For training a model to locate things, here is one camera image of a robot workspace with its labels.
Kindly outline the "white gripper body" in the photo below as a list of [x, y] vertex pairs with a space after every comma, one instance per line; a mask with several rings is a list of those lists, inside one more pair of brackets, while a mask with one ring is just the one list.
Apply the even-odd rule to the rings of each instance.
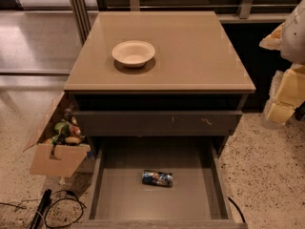
[[281, 79], [275, 102], [298, 108], [305, 101], [305, 65], [293, 64]]

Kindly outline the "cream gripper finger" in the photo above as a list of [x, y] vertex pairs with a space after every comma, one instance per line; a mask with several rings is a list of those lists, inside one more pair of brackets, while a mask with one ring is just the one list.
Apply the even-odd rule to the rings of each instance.
[[295, 113], [290, 106], [278, 105], [268, 101], [265, 106], [266, 119], [276, 124], [284, 125]]

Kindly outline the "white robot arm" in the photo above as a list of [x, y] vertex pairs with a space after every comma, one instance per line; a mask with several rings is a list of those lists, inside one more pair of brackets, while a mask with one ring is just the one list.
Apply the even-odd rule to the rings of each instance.
[[266, 125], [278, 128], [305, 101], [305, 0], [259, 46], [280, 51], [281, 57], [292, 63], [285, 72], [275, 73], [264, 109]]

